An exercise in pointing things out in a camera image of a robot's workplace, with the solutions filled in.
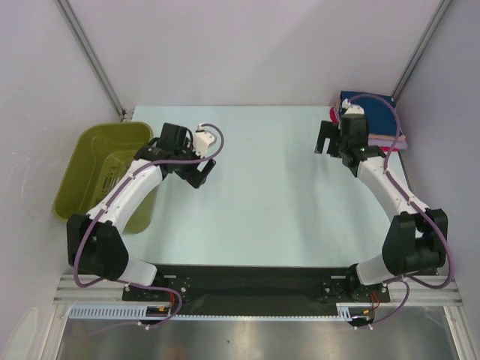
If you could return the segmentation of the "dark blue t shirt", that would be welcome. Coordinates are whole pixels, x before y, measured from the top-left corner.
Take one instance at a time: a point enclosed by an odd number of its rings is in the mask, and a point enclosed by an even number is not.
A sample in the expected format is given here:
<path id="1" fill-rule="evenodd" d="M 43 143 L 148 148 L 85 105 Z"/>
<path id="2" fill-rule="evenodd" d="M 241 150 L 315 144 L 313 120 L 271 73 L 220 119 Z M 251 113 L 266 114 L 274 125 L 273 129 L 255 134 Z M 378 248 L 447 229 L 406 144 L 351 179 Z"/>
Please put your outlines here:
<path id="1" fill-rule="evenodd" d="M 394 137 L 396 135 L 397 122 L 395 115 L 390 110 L 390 108 L 396 109 L 396 103 L 389 96 L 358 91 L 341 91 L 340 100 L 344 101 L 345 99 L 364 109 L 371 137 Z"/>

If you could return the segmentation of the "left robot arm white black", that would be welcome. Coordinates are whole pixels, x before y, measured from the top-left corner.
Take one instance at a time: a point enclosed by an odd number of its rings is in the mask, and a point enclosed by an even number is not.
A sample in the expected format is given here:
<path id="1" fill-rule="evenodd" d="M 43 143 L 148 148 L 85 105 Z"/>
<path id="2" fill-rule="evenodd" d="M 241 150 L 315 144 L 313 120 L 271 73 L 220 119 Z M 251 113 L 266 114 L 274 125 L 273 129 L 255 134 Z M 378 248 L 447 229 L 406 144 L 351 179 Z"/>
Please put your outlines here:
<path id="1" fill-rule="evenodd" d="M 67 220 L 67 255 L 76 285 L 86 288 L 80 274 L 94 275 L 96 282 L 115 281 L 139 287 L 148 299 L 159 299 L 166 282 L 158 268 L 131 256 L 122 239 L 128 221 L 143 200 L 172 173 L 192 188 L 202 186 L 225 145 L 221 129 L 209 123 L 196 130 L 166 123 L 152 138 L 113 189 L 85 214 Z"/>

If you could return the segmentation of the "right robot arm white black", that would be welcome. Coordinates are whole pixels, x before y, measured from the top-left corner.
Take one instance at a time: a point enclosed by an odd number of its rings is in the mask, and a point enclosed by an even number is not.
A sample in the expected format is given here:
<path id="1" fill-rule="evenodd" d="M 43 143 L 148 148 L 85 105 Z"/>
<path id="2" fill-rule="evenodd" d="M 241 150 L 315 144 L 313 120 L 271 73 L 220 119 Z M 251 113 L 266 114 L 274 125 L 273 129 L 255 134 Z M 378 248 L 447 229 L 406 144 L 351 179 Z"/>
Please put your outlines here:
<path id="1" fill-rule="evenodd" d="M 389 169 L 387 154 L 368 143 L 368 120 L 364 115 L 345 115 L 338 123 L 321 121 L 315 151 L 341 159 L 352 175 L 375 196 L 390 221 L 382 249 L 374 258 L 352 265 L 346 293 L 355 301 L 365 300 L 373 285 L 409 278 L 423 287 L 436 289 L 417 274 L 448 266 L 454 273 L 448 246 L 449 219 L 442 209 L 429 208 Z"/>

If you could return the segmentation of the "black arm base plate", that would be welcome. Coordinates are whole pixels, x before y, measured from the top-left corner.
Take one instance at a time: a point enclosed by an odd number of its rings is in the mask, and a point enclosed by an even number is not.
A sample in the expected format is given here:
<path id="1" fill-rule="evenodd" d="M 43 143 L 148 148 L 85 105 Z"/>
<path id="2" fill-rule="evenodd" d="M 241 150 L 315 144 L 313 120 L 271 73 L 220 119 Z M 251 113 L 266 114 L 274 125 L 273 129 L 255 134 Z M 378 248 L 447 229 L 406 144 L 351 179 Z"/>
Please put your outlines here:
<path id="1" fill-rule="evenodd" d="M 350 268 L 160 265 L 154 289 L 131 287 L 125 302 L 167 302 L 177 291 L 182 315 L 315 317 L 332 315 L 338 303 L 386 304 L 381 284 L 361 285 Z"/>

